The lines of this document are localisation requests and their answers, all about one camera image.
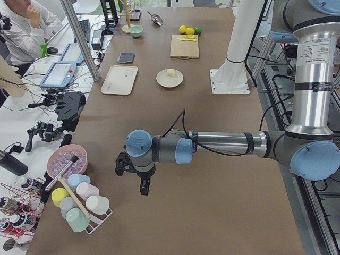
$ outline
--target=person's hand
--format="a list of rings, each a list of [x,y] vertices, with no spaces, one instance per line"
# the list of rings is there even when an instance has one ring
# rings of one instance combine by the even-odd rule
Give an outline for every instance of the person's hand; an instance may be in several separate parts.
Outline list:
[[[27,17],[31,21],[31,27],[39,28],[39,22],[40,22],[40,11],[39,10],[34,9],[32,5],[29,5],[27,7]]]

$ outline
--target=black tumbler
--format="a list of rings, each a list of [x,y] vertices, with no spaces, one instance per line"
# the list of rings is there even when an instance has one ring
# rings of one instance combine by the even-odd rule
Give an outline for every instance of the black tumbler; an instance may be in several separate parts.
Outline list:
[[[0,150],[0,166],[18,176],[25,174],[28,170],[27,165],[2,150]]]

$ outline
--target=yellow fruit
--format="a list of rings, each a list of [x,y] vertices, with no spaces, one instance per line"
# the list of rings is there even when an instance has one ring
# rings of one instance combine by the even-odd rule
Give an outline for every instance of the yellow fruit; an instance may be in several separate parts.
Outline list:
[[[194,30],[194,28],[187,28],[187,29],[185,30],[185,33],[186,33],[187,35],[193,35],[193,34],[195,33],[195,30]]]
[[[180,26],[179,30],[178,30],[180,33],[185,33],[186,31],[186,26],[182,25]]]

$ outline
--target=computer mouse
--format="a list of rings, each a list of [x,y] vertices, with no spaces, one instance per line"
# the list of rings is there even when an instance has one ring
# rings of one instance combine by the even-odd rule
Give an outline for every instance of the computer mouse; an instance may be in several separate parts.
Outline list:
[[[47,48],[47,53],[48,54],[56,54],[56,53],[58,53],[58,49],[54,48],[54,47],[49,47],[49,48]]]

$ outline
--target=pink bowl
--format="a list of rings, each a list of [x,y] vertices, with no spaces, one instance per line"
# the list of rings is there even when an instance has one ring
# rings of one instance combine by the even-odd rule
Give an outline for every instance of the pink bowl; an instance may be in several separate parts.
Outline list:
[[[47,174],[54,178],[71,159],[72,154],[79,157],[79,159],[74,163],[73,167],[67,170],[63,177],[67,179],[71,174],[84,173],[88,164],[85,149],[77,144],[68,144],[60,147],[50,156],[47,162]]]

